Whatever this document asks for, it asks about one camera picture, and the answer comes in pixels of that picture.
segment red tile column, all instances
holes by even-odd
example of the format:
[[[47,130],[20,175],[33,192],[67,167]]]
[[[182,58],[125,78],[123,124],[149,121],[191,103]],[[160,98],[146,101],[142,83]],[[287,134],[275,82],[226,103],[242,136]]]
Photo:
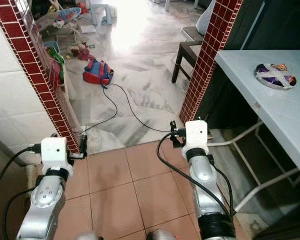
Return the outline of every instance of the red tile column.
[[[183,123],[192,121],[196,115],[217,65],[217,51],[225,47],[241,4],[242,0],[216,0],[179,115]]]
[[[74,134],[75,123],[27,0],[0,0],[0,26],[55,129],[66,137],[69,150],[78,153],[80,136]]]

